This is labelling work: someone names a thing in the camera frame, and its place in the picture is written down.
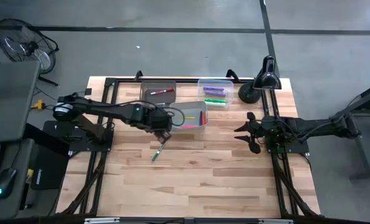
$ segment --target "electric fan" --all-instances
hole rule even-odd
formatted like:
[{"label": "electric fan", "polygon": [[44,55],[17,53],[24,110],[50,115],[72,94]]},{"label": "electric fan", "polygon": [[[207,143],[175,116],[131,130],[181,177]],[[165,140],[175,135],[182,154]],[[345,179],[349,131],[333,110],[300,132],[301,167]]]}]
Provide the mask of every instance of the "electric fan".
[{"label": "electric fan", "polygon": [[[13,62],[39,61],[40,74],[52,71],[56,63],[55,52],[59,50],[55,41],[19,19],[0,21],[0,48]],[[55,86],[58,85],[42,77],[39,79]]]}]

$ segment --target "black lamp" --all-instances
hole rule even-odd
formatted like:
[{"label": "black lamp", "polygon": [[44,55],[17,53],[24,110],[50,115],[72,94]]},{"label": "black lamp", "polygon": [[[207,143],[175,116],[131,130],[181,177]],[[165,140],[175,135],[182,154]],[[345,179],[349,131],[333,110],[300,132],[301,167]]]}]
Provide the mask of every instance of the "black lamp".
[{"label": "black lamp", "polygon": [[239,98],[245,103],[256,103],[260,100],[261,90],[280,90],[282,84],[275,74],[275,59],[266,56],[262,62],[262,68],[255,77],[254,82],[243,84],[239,88]]},{"label": "black lamp", "polygon": [[275,58],[273,56],[266,56],[262,62],[260,73],[255,77],[254,89],[261,90],[281,90],[282,84],[275,74]]}]

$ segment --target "gray floor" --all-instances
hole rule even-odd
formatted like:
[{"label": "gray floor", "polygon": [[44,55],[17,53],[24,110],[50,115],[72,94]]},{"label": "gray floor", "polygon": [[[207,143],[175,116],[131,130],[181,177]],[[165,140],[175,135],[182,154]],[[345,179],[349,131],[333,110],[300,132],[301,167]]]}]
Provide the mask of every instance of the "gray floor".
[{"label": "gray floor", "polygon": [[[266,0],[273,29],[370,30],[370,0]],[[263,28],[258,0],[0,0],[0,19],[42,26]],[[254,77],[268,54],[264,34],[44,32],[59,43],[38,87],[56,97],[82,91],[89,76],[221,76],[228,68]],[[370,36],[273,35],[281,77],[291,78],[298,114],[327,118],[370,87]],[[0,61],[8,59],[0,51]],[[54,100],[38,95],[47,104]],[[50,111],[32,111],[41,127]],[[311,138],[313,177],[323,215],[370,221],[370,180],[350,182],[362,162],[354,141]]]}]

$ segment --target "wooden tabletop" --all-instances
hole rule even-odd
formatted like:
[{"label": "wooden tabletop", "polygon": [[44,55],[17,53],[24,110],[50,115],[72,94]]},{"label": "wooden tabletop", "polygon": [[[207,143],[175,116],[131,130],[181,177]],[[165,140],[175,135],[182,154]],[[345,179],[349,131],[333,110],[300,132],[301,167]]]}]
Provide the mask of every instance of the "wooden tabletop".
[{"label": "wooden tabletop", "polygon": [[[90,77],[91,99],[102,99],[105,78]],[[290,81],[281,78],[281,82],[283,89],[276,91],[280,115],[297,117]],[[279,217],[272,162],[266,148],[261,145],[262,152],[254,154],[246,142],[234,139],[247,134],[234,132],[245,123],[247,112],[263,118],[261,100],[243,103],[237,94],[240,86],[235,84],[229,109],[210,107],[209,123],[203,131],[172,133],[154,162],[151,158],[160,147],[157,139],[114,120],[115,137],[107,157],[98,216]],[[197,84],[178,83],[176,94],[177,102],[196,101]],[[139,100],[139,95],[140,83],[121,83],[117,103]],[[87,118],[97,121],[96,116]],[[89,156],[81,152],[70,160],[57,212],[64,210],[83,187]],[[295,188],[319,213],[308,163],[298,154],[289,154],[289,163]],[[285,200],[290,211],[287,191]]]}]

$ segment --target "purple marker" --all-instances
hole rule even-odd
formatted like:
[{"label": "purple marker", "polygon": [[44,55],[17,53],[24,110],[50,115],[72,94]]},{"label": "purple marker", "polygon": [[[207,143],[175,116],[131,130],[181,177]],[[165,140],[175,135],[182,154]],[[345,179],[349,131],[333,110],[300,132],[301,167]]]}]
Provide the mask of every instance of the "purple marker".
[{"label": "purple marker", "polygon": [[219,90],[219,91],[224,91],[224,88],[222,87],[213,87],[213,86],[204,86],[203,90]]},{"label": "purple marker", "polygon": [[210,94],[210,95],[216,95],[216,96],[227,96],[225,93],[218,93],[218,92],[209,91],[209,90],[206,90],[205,93]]}]

